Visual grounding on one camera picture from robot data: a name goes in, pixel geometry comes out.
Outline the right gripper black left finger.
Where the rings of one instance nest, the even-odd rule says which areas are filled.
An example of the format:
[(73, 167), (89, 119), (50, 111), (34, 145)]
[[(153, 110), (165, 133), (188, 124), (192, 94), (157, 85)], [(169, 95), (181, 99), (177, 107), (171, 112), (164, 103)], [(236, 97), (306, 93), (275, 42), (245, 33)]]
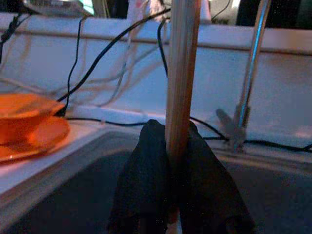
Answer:
[(117, 180), (107, 230), (111, 234), (164, 234), (170, 200), (165, 127), (147, 121)]

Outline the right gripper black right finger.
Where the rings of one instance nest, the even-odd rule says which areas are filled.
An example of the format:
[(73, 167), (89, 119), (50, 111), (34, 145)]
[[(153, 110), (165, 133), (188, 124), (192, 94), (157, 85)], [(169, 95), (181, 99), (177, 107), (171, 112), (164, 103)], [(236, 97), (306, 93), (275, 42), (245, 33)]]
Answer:
[(255, 223), (230, 173), (190, 122), (180, 171), (184, 234), (253, 234)]

